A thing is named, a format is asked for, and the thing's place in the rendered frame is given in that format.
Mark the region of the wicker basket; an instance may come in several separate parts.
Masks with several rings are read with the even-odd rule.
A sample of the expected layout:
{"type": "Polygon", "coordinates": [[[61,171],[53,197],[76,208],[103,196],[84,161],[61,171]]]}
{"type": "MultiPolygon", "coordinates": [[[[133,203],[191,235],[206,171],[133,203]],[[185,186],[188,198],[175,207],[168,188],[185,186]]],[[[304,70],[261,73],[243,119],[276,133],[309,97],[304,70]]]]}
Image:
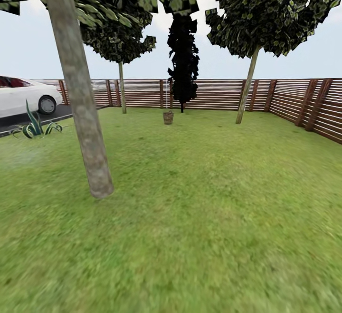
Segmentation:
{"type": "Polygon", "coordinates": [[[171,112],[163,113],[163,118],[164,118],[164,123],[166,125],[171,125],[172,120],[173,120],[173,113],[171,113],[171,112]]]}

